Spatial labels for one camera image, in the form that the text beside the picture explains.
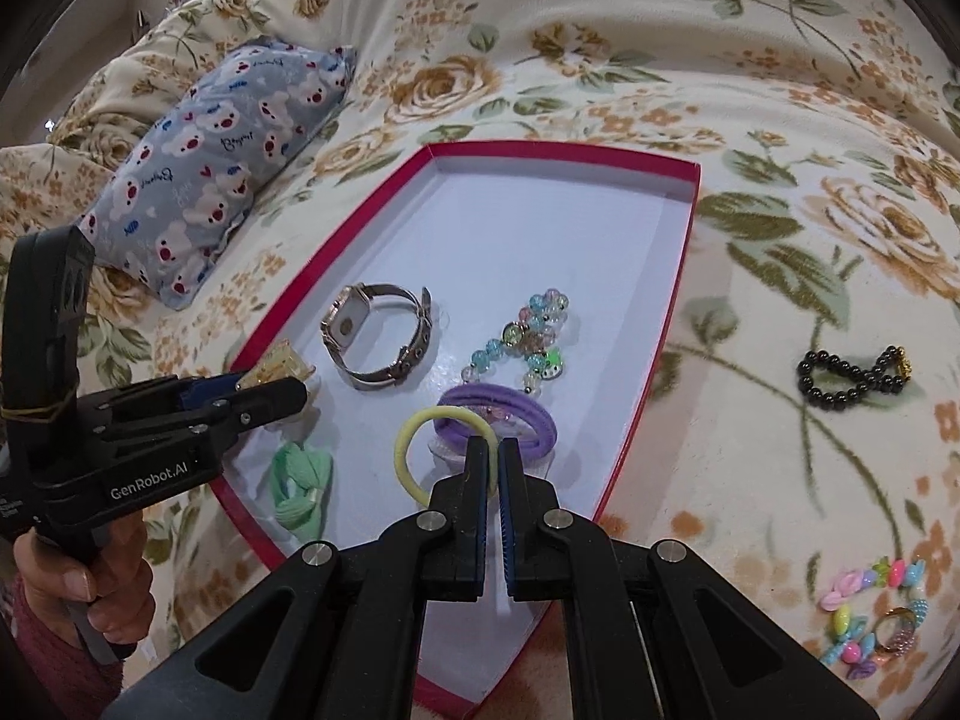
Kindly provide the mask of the left hand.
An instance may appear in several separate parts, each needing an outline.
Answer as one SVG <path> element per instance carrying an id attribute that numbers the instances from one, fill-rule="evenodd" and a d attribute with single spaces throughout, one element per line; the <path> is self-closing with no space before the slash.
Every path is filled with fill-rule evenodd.
<path id="1" fill-rule="evenodd" d="M 80 639 L 68 616 L 69 601 L 85 608 L 91 627 L 111 644 L 138 644 L 148 635 L 156 610 L 145 544 L 142 512 L 110 524 L 109 543 L 91 567 L 55 551 L 34 530 L 21 535 L 13 557 L 29 609 L 72 647 L 80 647 Z"/>

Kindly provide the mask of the red sleeve left forearm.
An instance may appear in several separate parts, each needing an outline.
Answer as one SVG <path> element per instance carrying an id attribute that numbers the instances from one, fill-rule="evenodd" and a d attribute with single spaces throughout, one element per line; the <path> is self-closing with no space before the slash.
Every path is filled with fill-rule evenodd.
<path id="1" fill-rule="evenodd" d="M 8 596 L 10 614 L 2 622 L 2 717 L 101 717 L 121 694 L 121 665 L 98 665 L 57 637 L 31 611 L 21 580 Z"/>

